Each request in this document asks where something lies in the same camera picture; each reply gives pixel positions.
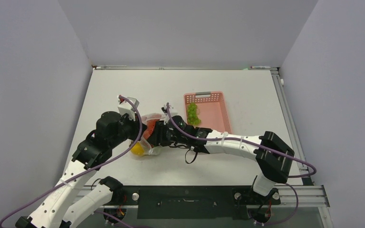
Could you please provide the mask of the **watermelon slice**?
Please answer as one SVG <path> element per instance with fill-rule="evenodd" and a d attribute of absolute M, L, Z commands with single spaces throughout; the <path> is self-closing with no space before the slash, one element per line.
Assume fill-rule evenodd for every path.
<path fill-rule="evenodd" d="M 150 119 L 146 121 L 146 130 L 143 133 L 143 138 L 147 140 L 154 132 L 155 124 L 159 119 Z"/>

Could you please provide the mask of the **clear zip top bag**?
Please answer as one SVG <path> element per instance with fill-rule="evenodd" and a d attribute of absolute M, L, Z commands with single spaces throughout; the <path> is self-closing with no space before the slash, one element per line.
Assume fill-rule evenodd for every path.
<path fill-rule="evenodd" d="M 160 154 L 160 146 L 155 146 L 152 142 L 149 142 L 149 138 L 154 133 L 156 122 L 163 120 L 164 118 L 165 115 L 159 113 L 147 114 L 141 117 L 143 124 L 145 124 L 147 128 L 143 131 L 141 140 L 130 150 L 131 154 L 136 157 Z"/>

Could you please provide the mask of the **yellow bell pepper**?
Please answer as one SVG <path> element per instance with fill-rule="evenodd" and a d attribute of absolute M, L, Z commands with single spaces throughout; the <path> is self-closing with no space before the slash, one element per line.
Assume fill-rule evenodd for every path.
<path fill-rule="evenodd" d="M 145 149 L 142 147 L 140 142 L 137 142 L 130 150 L 130 152 L 135 156 L 145 156 Z"/>

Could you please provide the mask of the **green grapes bunch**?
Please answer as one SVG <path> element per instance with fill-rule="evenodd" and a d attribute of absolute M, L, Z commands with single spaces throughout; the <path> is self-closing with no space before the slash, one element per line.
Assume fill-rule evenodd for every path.
<path fill-rule="evenodd" d="M 190 103 L 187 106 L 187 121 L 188 124 L 193 126 L 199 126 L 201 119 L 199 118 L 199 108 L 196 103 Z"/>

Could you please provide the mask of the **pink plastic basket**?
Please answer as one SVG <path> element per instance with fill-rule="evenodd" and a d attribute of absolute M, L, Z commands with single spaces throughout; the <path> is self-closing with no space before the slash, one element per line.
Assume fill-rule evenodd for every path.
<path fill-rule="evenodd" d="M 187 106 L 196 103 L 199 108 L 199 118 L 202 128 L 214 129 L 218 132 L 232 133 L 224 94 L 221 91 L 187 93 L 184 96 L 185 115 Z"/>

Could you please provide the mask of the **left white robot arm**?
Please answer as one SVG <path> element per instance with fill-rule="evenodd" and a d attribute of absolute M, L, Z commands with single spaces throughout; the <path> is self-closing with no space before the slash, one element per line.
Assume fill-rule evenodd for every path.
<path fill-rule="evenodd" d="M 101 167 L 109 164 L 112 150 L 131 140 L 135 145 L 146 126 L 137 111 L 108 111 L 101 114 L 96 128 L 77 146 L 61 179 L 42 196 L 42 203 L 28 216 L 20 217 L 17 228 L 70 228 L 78 225 L 100 206 L 122 200 L 122 184 L 105 177 L 90 196 L 74 199 Z"/>

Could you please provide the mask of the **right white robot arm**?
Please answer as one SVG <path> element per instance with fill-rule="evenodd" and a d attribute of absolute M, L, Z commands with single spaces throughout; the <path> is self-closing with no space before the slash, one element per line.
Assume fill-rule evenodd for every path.
<path fill-rule="evenodd" d="M 228 154 L 256 161 L 261 173 L 250 189 L 250 199 L 262 203 L 277 183 L 287 183 L 294 151 L 274 132 L 239 136 L 188 125 L 179 115 L 147 122 L 144 138 L 152 147 L 182 147 L 195 154 Z"/>

